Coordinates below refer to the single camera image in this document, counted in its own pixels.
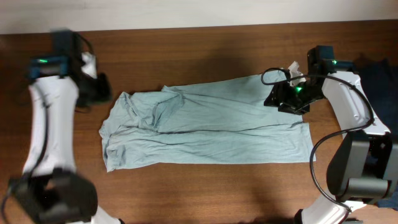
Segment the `light teal t-shirt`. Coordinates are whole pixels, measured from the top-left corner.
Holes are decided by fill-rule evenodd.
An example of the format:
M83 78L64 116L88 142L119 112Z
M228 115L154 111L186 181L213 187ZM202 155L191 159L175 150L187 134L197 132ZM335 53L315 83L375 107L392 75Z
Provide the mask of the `light teal t-shirt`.
M107 171L157 163L308 162L301 116L264 106L281 72L121 93L99 130Z

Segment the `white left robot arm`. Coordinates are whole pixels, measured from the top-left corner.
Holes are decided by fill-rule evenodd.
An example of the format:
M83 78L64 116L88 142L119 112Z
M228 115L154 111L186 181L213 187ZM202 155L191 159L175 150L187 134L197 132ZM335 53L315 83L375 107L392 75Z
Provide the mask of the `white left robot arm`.
M14 197L34 223L122 223L98 205L95 186L76 173L73 119L77 78L100 79L96 58L84 52L77 70L66 56L34 59L29 72L32 135L22 176L11 179Z

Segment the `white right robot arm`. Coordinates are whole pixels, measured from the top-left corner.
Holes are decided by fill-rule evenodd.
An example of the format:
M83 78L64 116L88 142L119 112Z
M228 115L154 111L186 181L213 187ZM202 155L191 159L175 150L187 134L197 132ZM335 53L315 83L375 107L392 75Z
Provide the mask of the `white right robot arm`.
M374 112L352 62L320 59L306 75L297 71L296 64L275 71L285 78L270 84L265 106L302 115L310 104L326 99L340 125L339 131L321 138L311 150L310 175L321 195L295 214L294 223L350 223L354 211L391 197L397 186L397 137ZM322 189L314 157L321 144L335 136L343 141L328 165L327 188Z

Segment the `dark blue folded garment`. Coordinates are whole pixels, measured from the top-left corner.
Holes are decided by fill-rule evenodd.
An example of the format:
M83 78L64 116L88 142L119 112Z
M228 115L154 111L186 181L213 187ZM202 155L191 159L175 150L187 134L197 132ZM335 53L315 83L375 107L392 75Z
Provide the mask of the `dark blue folded garment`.
M359 76L374 113L390 130L383 140L391 149L397 146L397 67L384 59L360 68Z

